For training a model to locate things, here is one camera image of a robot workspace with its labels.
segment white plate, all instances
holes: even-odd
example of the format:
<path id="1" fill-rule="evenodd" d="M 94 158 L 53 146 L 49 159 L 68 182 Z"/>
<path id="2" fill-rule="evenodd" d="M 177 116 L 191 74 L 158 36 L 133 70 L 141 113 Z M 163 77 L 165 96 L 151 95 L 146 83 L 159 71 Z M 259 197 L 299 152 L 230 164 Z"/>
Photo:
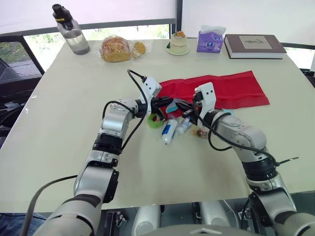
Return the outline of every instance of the white plate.
<path id="1" fill-rule="evenodd" d="M 190 50 L 190 45 L 187 44 L 187 46 L 188 46 L 188 50 L 187 50 L 186 52 L 183 52 L 183 53 L 174 53 L 174 52 L 171 52 L 171 51 L 169 50 L 169 48 L 166 48 L 166 50 L 167 50 L 170 54 L 177 55 L 177 56 L 181 56 L 181 55 L 185 55 L 186 53 L 189 52 L 189 50 Z"/>

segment tissue box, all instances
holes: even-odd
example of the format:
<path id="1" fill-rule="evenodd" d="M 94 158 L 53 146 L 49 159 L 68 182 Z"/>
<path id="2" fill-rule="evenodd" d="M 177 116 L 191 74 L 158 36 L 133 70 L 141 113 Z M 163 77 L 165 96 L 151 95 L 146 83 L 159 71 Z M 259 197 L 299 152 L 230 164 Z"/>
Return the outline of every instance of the tissue box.
<path id="1" fill-rule="evenodd" d="M 223 45 L 223 36 L 215 32 L 198 34 L 197 52 L 219 53 Z"/>

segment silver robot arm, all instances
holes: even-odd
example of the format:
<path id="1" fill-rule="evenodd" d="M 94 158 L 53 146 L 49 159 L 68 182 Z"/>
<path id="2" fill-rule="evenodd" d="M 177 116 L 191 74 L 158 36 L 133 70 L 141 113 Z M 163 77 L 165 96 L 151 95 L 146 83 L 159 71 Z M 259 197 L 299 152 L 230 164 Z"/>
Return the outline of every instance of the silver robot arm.
<path id="1" fill-rule="evenodd" d="M 114 198 L 118 184 L 117 166 L 122 153 L 122 142 L 129 122 L 144 113 L 150 114 L 151 100 L 159 93 L 161 86 L 152 77 L 145 78 L 142 90 L 148 101 L 141 95 L 138 100 L 118 100 L 128 109 L 111 104 L 105 113 L 101 128 L 74 184 L 74 197 L 59 206 L 35 232 L 35 236 L 92 236 L 97 232 L 101 206 Z"/>
<path id="2" fill-rule="evenodd" d="M 240 119 L 216 111 L 215 91 L 212 83 L 199 86 L 195 98 L 201 102 L 200 116 L 208 124 L 216 124 L 216 131 L 230 142 L 266 152 L 265 134 Z M 276 165 L 266 154 L 231 145 L 242 162 L 246 180 L 253 190 L 250 204 L 263 226 L 271 226 L 280 236 L 315 235 L 315 216 L 297 213 L 295 204 L 281 178 Z"/>

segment person's leg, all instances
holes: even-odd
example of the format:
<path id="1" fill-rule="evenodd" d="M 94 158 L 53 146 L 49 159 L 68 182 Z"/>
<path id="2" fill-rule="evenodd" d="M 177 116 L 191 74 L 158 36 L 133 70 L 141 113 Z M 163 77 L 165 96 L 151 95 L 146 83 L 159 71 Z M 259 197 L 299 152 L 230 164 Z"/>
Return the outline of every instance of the person's leg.
<path id="1" fill-rule="evenodd" d="M 31 236 L 45 222 L 45 217 L 35 213 L 32 218 L 28 235 Z M 25 214 L 21 213 L 0 213 L 0 236 L 19 236 L 25 219 Z"/>

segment book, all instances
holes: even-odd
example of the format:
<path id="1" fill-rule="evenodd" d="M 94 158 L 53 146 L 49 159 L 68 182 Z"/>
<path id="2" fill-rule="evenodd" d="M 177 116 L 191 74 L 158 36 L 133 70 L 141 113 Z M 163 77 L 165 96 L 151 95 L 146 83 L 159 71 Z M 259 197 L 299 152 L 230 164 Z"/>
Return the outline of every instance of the book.
<path id="1" fill-rule="evenodd" d="M 227 34 L 224 43 L 231 59 L 282 59 L 286 54 L 270 34 Z"/>

